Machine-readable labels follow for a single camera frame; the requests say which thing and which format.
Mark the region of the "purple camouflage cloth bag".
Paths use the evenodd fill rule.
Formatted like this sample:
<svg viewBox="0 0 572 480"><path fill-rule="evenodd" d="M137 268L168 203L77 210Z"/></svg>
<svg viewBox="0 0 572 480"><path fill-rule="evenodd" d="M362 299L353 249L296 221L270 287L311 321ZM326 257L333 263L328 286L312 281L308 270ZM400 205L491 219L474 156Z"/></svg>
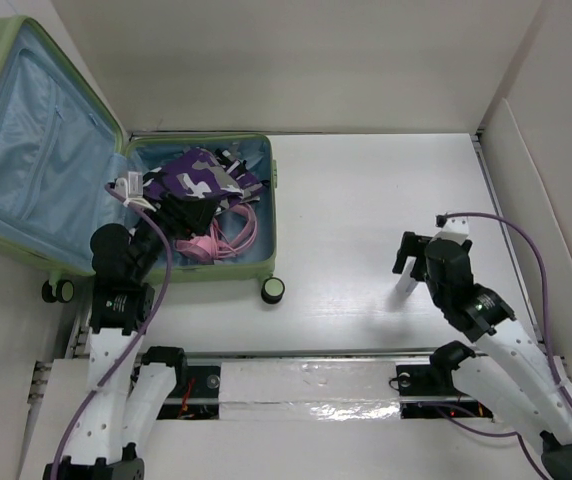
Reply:
<svg viewBox="0 0 572 480"><path fill-rule="evenodd" d="M228 149L191 148L143 175L143 194L149 202L172 195L180 200L217 200L218 213L256 202L269 186Z"/></svg>

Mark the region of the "pink headphones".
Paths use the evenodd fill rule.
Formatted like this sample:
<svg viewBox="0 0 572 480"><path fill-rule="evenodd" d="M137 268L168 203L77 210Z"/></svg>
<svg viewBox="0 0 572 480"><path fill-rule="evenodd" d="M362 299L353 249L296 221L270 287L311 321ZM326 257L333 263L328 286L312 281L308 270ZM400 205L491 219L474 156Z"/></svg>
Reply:
<svg viewBox="0 0 572 480"><path fill-rule="evenodd" d="M190 240L176 240L174 249L200 264L214 264L216 261L239 257L255 243L258 221L255 210L248 204L235 205L225 215L230 212L245 220L243 228L234 238L229 239L225 235L219 222L220 216L217 216L205 235Z"/></svg>

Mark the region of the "white plastic bottle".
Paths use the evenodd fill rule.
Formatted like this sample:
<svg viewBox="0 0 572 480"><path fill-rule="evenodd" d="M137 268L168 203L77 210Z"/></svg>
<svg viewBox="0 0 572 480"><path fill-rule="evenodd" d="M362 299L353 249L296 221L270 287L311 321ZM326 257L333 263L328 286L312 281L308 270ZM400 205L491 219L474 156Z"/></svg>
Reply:
<svg viewBox="0 0 572 480"><path fill-rule="evenodd" d="M417 287L418 282L411 276L414 264L408 263L400 275L395 289L398 293L408 296L413 293L415 288Z"/></svg>

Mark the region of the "green suitcase blue lining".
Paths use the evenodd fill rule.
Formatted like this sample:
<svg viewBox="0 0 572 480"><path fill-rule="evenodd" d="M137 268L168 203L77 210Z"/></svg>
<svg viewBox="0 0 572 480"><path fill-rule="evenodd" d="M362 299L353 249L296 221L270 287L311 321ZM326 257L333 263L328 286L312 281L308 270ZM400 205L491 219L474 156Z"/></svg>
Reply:
<svg viewBox="0 0 572 480"><path fill-rule="evenodd" d="M269 186L256 202L258 233L237 258L200 264L170 246L149 274L170 280L266 280L275 269L277 168L261 134L166 135L127 140L108 108L55 40L27 16L0 18L0 252L46 270L52 300L66 275L92 274L92 234L118 223L133 230L138 216L110 193L127 171L143 175L191 148L228 149ZM245 220L218 213L232 239Z"/></svg>

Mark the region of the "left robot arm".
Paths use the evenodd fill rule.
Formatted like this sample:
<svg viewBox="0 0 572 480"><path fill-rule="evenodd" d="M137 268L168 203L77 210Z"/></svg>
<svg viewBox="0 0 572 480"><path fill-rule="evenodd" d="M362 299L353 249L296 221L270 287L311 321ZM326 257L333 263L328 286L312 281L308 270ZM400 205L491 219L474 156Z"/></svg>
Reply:
<svg viewBox="0 0 572 480"><path fill-rule="evenodd" d="M87 393L44 468L46 479L143 478L144 446L163 403L188 387L183 349L139 351L172 270L165 270L159 289L146 278L160 256L172 256L171 241L206 231L217 203L165 194L149 208L128 206L139 218L133 230L109 223L90 240L95 277Z"/></svg>

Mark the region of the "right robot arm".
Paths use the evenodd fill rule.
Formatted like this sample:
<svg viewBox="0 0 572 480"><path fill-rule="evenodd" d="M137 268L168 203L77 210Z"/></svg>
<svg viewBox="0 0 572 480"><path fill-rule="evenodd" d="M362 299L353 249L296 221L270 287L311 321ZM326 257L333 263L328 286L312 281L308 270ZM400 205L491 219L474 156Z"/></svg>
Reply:
<svg viewBox="0 0 572 480"><path fill-rule="evenodd" d="M426 285L445 320L465 337L437 348L428 381L479 401L539 455L552 479L572 479L572 382L494 290L475 281L462 233L402 235L392 271Z"/></svg>

